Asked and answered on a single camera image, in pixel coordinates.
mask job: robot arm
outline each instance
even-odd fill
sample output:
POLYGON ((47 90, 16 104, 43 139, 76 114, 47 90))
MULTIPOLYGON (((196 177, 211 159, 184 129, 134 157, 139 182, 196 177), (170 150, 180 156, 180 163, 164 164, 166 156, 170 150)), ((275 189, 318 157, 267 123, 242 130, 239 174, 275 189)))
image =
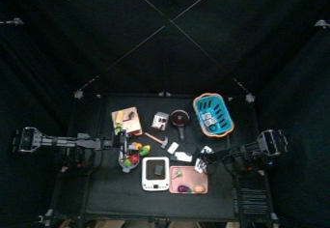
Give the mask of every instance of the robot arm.
POLYGON ((112 140, 99 138, 92 139, 85 133, 79 133, 77 137, 55 137, 43 134, 36 128, 27 127, 17 130, 13 139, 13 151, 19 153, 33 153, 43 147, 83 147, 85 149, 104 150, 111 147, 112 140))

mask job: black frying pan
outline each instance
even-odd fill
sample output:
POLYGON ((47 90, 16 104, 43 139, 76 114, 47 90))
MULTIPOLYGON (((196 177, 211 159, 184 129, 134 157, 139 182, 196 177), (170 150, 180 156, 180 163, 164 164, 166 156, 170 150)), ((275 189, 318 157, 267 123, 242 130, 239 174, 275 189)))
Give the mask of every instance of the black frying pan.
POLYGON ((179 128, 180 140, 184 140, 183 127, 190 122, 190 115, 184 110, 174 110, 170 114, 171 123, 179 128))

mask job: table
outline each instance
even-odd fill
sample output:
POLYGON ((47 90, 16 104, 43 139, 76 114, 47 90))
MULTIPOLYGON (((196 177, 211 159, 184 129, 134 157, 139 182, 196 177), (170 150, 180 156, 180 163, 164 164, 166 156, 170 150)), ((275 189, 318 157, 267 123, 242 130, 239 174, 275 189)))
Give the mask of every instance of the table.
MULTIPOLYGON (((214 151, 231 145, 255 141, 258 125, 254 103, 244 97, 226 99, 227 108, 235 123, 230 136, 207 137, 202 133, 196 118, 192 96, 138 96, 104 95, 100 98, 84 97, 77 100, 68 130, 69 136, 85 132, 91 136, 111 136, 114 125, 111 112, 136 107, 140 125, 144 132, 156 137, 167 136, 168 144, 176 142, 179 149, 188 153, 208 146, 214 151), (186 139, 179 140, 178 128, 167 125, 166 131, 151 128, 155 114, 162 111, 171 113, 183 109, 191 116, 184 127, 186 139)), ((134 141, 152 146, 148 157, 168 157, 160 144, 146 135, 134 141)), ((111 149, 99 156, 99 167, 88 176, 63 176, 55 189, 55 219, 73 216, 81 220, 119 219, 190 219, 206 221, 238 220, 234 207, 234 180, 222 164, 208 169, 208 192, 204 195, 180 195, 168 191, 150 192, 142 189, 142 165, 124 173, 118 162, 118 151, 111 149)), ((170 165, 194 165, 188 162, 172 161, 170 165)))

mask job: small white card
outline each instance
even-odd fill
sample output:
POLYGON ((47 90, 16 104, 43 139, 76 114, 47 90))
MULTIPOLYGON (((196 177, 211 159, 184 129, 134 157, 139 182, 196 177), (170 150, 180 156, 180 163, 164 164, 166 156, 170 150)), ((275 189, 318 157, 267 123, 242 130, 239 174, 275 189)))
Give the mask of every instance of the small white card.
POLYGON ((179 144, 176 142, 172 142, 170 147, 168 147, 168 149, 167 149, 168 153, 174 154, 174 152, 176 151, 178 147, 179 147, 179 144))

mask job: pan handle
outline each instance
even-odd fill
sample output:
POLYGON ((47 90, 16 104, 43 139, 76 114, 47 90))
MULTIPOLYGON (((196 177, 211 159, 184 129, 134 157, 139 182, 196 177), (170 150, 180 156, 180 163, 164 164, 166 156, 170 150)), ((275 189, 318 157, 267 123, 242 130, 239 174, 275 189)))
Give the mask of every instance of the pan handle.
POLYGON ((184 140, 184 130, 183 127, 178 127, 179 128, 179 134, 180 134, 180 140, 184 140))

